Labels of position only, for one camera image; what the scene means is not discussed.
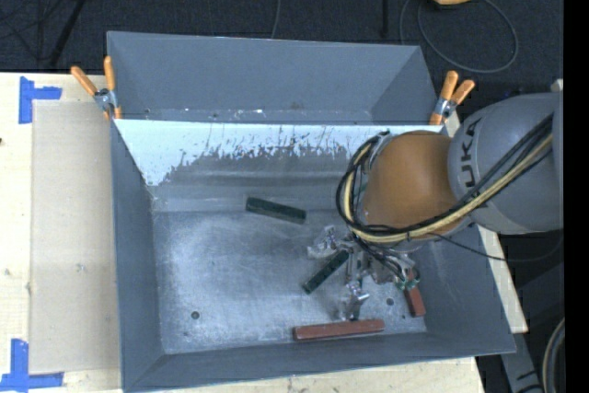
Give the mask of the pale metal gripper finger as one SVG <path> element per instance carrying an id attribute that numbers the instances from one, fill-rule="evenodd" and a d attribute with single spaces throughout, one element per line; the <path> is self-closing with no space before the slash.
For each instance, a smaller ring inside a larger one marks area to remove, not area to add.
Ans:
<path id="1" fill-rule="evenodd" d="M 334 225 L 325 226 L 321 234 L 306 248 L 310 259 L 326 259 L 341 251 L 341 240 Z"/>
<path id="2" fill-rule="evenodd" d="M 363 289 L 361 282 L 346 284 L 346 292 L 341 299 L 339 317 L 341 320 L 359 320 L 362 307 L 370 294 Z"/>

